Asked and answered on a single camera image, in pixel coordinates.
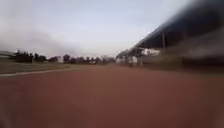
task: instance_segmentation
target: overcast sky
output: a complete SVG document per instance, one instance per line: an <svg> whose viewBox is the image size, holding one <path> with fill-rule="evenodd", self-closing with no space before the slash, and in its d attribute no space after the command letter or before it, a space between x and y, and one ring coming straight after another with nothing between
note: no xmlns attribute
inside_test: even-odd
<svg viewBox="0 0 224 128"><path fill-rule="evenodd" d="M189 0L0 0L0 50L115 56Z"/></svg>

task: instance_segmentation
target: dirt track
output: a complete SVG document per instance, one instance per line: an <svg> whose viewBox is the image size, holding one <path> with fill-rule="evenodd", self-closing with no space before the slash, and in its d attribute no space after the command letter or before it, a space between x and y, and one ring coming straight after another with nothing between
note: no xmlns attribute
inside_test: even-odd
<svg viewBox="0 0 224 128"><path fill-rule="evenodd" d="M6 128L222 128L223 83L113 66L3 77L0 119Z"/></svg>

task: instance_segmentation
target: distant building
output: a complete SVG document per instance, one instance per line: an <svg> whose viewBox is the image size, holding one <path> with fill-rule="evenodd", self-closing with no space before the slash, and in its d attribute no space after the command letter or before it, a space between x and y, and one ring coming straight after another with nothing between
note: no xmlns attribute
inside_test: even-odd
<svg viewBox="0 0 224 128"><path fill-rule="evenodd" d="M9 58L10 56L15 55L14 52L9 51L0 51L0 58Z"/></svg>
<svg viewBox="0 0 224 128"><path fill-rule="evenodd" d="M101 61L103 61L103 63L115 63L116 62L116 60L113 57L109 57L107 55L101 56Z"/></svg>
<svg viewBox="0 0 224 128"><path fill-rule="evenodd" d="M63 57L62 57L62 56L57 56L57 58L58 58L58 62L59 62L59 63L64 63L64 61L63 61Z"/></svg>

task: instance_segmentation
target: pole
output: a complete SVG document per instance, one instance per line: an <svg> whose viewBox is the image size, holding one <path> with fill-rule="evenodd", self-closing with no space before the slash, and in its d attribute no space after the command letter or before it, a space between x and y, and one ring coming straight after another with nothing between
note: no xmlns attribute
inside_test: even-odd
<svg viewBox="0 0 224 128"><path fill-rule="evenodd" d="M165 34L162 34L162 38L163 38L163 51L165 52L166 50L166 40L165 40Z"/></svg>
<svg viewBox="0 0 224 128"><path fill-rule="evenodd" d="M136 56L137 55L137 48L135 48L135 53L134 53L134 56Z"/></svg>

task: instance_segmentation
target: grass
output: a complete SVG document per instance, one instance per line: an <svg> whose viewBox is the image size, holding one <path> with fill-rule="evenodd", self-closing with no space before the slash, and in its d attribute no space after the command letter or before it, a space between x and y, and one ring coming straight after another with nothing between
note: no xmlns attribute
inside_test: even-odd
<svg viewBox="0 0 224 128"><path fill-rule="evenodd" d="M1 62L0 74L18 73L18 72L32 72L56 69L77 68L77 65L71 64L56 64L56 63L15 63L15 62Z"/></svg>

